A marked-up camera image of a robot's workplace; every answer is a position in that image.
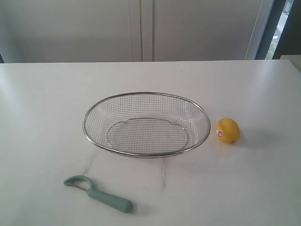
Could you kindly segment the teal handled peeler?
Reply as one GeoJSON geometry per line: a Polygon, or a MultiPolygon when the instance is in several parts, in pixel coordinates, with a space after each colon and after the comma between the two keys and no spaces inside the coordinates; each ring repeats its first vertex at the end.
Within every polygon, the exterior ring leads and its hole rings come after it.
{"type": "Polygon", "coordinates": [[[66,179],[63,182],[63,184],[65,186],[72,186],[79,190],[82,190],[82,191],[86,192],[88,197],[90,197],[94,200],[97,200],[99,202],[102,202],[103,204],[106,204],[106,205],[108,205],[116,210],[119,210],[121,212],[130,213],[134,209],[134,205],[130,200],[97,190],[94,187],[93,181],[86,176],[83,176],[83,175],[72,176],[72,177],[66,179]],[[75,185],[74,184],[75,181],[86,182],[89,185],[89,188],[85,189],[78,185],[75,185]]]}

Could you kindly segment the yellow lemon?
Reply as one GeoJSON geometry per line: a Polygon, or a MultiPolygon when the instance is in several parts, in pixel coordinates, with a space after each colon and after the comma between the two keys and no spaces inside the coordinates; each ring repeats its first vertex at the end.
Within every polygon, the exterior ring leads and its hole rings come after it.
{"type": "Polygon", "coordinates": [[[231,118],[223,118],[217,121],[215,133],[226,144],[233,144],[240,138],[240,128],[231,118]]]}

